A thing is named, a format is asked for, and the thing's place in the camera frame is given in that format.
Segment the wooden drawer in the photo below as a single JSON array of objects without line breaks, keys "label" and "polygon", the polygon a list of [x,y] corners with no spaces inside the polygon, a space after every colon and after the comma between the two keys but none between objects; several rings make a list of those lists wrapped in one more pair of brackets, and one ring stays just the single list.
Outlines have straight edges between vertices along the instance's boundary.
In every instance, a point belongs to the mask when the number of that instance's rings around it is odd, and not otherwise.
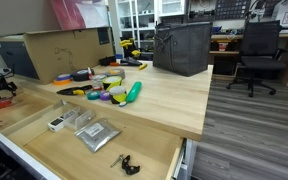
[{"label": "wooden drawer", "polygon": [[[122,133],[98,152],[92,153],[74,135],[73,130],[63,128],[54,133],[47,128],[48,122],[75,105],[45,101],[28,94],[18,96],[18,99],[23,99],[22,106],[0,110],[3,111],[0,119],[8,117],[5,112],[11,113],[8,126],[0,129],[0,142],[7,141],[4,149],[9,154],[24,154],[24,157],[17,159],[25,161],[27,153],[61,179],[170,179],[174,173],[183,142],[177,135],[145,126],[125,116],[110,114],[109,111],[96,112],[95,120],[107,118]],[[11,148],[14,145],[15,149],[19,148],[25,153],[14,152]],[[131,155],[130,163],[140,165],[141,171],[128,176],[121,163],[110,168],[120,154]],[[38,178],[38,174],[44,175],[41,170],[36,172],[34,174]]]}]

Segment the black office chair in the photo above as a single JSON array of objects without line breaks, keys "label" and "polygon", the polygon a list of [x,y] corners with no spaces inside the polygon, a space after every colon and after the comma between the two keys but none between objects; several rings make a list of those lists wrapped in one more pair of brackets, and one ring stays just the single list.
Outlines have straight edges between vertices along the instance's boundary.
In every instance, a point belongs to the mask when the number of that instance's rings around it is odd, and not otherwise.
[{"label": "black office chair", "polygon": [[276,89],[262,84],[261,80],[255,80],[255,76],[258,73],[279,71],[285,68],[285,64],[278,61],[281,54],[285,52],[285,50],[278,49],[280,30],[279,21],[246,24],[239,54],[242,64],[239,70],[243,71],[246,77],[236,77],[226,87],[227,89],[234,84],[245,83],[251,91],[249,97],[253,97],[254,85],[270,89],[271,95],[276,93]]}]

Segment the black bag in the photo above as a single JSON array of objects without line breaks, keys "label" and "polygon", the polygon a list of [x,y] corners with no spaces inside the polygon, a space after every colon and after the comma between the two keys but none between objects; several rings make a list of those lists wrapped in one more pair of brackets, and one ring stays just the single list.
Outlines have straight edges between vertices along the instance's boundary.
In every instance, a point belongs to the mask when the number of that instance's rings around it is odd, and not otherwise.
[{"label": "black bag", "polygon": [[153,66],[192,76],[207,70],[212,23],[156,26]]}]

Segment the wooden workbench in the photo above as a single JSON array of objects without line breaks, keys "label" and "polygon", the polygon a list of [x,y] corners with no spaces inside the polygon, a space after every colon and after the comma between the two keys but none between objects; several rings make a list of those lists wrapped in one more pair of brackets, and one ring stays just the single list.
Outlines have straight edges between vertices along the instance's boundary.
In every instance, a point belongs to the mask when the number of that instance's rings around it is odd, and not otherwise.
[{"label": "wooden workbench", "polygon": [[[94,68],[96,74],[110,69],[114,67]],[[10,118],[5,128],[0,127],[0,141],[6,142],[3,148],[16,144],[22,154],[27,153],[37,160],[35,164],[40,163],[61,179],[170,179],[176,164],[181,163],[178,158],[183,138],[201,139],[213,67],[191,77],[154,68],[150,62],[141,71],[136,67],[123,69],[126,78],[122,86],[128,91],[136,81],[143,84],[135,102],[123,108],[111,102],[89,101],[85,96],[55,93],[90,82],[55,86],[14,78],[24,93],[18,96],[18,104],[0,110],[0,119],[11,112],[17,117]],[[107,118],[122,133],[92,154],[73,130],[48,130],[48,122],[77,105],[93,110],[96,119]],[[131,163],[141,165],[141,172],[127,176],[119,167],[109,168],[119,154],[130,154]]]}]

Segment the wooden floor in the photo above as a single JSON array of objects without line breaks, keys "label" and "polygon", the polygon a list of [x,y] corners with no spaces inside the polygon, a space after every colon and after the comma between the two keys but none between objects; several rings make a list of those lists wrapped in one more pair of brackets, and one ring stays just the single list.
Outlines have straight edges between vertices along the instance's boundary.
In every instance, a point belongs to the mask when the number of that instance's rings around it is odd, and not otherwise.
[{"label": "wooden floor", "polygon": [[288,180],[288,88],[277,94],[213,81],[193,177],[201,180]]}]

